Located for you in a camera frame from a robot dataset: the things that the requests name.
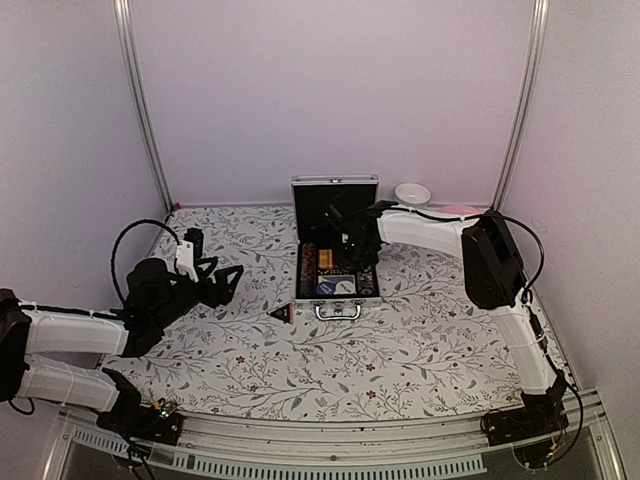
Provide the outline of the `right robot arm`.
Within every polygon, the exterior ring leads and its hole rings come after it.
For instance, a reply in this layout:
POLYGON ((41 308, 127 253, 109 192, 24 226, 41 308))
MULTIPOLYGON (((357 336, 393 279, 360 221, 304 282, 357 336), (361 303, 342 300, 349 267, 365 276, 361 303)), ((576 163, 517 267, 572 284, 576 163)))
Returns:
POLYGON ((342 214, 330 206, 325 216, 338 233, 336 262, 343 269, 373 267, 384 244, 426 248, 459 258, 467 298, 493 319, 518 369, 525 405, 517 427, 537 436, 552 424, 566 391, 553 364, 542 324, 533 310, 534 281, 509 230, 514 219, 495 210, 452 215, 379 201, 342 214))

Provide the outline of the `triangular all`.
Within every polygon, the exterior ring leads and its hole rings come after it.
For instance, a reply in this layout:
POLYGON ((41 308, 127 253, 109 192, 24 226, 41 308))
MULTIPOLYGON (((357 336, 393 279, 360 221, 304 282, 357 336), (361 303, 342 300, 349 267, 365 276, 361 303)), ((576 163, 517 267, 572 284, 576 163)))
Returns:
POLYGON ((283 322, 284 324, 292 324, 293 323, 293 304, 287 303, 277 307, 276 309, 270 311, 268 315, 276 320, 283 322))

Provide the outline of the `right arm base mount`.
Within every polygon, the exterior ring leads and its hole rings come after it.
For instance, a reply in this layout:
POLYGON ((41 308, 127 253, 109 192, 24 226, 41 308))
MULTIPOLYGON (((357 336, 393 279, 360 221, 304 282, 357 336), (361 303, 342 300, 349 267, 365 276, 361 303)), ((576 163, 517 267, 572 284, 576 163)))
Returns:
POLYGON ((522 400, 522 407, 492 410, 481 418, 480 428, 490 446, 528 440, 568 427, 561 399, 523 394, 522 400))

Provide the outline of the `aluminium poker case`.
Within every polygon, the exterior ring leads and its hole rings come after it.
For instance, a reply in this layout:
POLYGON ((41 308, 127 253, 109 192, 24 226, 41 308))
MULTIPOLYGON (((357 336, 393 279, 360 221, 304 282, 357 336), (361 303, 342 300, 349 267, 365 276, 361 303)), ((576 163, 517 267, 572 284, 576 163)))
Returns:
POLYGON ((362 270, 345 270, 338 266, 328 270, 331 274, 353 274, 355 276, 356 293, 354 295, 319 296, 316 293, 319 268, 317 265, 315 291, 311 296, 299 295, 301 249, 305 243, 313 243, 317 247, 317 263, 319 249, 332 249, 337 261, 337 243, 340 235, 327 222, 324 211, 329 204, 334 205, 347 219, 348 229, 373 227, 366 209, 377 200, 379 180, 372 174, 346 176, 295 176, 292 178, 295 224, 297 235, 297 265, 295 277, 294 305, 324 322, 354 322, 369 306, 380 303, 380 288, 376 265, 364 270, 371 270, 375 275, 377 295, 362 297, 357 294, 356 274, 362 270))

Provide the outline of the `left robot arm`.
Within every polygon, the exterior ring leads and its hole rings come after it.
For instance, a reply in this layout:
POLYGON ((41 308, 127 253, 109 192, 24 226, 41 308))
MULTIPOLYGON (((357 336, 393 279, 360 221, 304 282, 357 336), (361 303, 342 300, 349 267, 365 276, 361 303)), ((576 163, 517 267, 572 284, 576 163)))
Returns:
POLYGON ((124 308, 114 314, 26 304, 1 292, 1 399, 38 398, 87 407, 128 434, 148 426, 141 394, 122 374, 87 370, 50 358, 52 352, 140 358, 166 329, 198 305, 210 308, 233 299, 241 265, 220 269, 215 257, 180 263, 148 258, 129 273, 124 308))

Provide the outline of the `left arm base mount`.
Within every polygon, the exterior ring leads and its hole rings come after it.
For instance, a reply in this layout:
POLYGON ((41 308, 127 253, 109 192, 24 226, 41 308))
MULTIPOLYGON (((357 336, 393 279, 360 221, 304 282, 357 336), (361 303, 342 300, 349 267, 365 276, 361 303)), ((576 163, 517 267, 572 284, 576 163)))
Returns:
POLYGON ((108 412, 97 414, 96 425, 125 440, 178 444, 184 417, 165 404, 145 406, 137 397, 119 398, 108 412))

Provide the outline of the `red playing card deck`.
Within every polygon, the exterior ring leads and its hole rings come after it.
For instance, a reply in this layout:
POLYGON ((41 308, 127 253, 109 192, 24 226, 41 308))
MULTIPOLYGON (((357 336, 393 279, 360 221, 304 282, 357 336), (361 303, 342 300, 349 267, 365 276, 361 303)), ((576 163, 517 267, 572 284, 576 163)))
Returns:
POLYGON ((318 268, 320 270, 335 270, 338 268, 332 249, 318 250, 318 268))

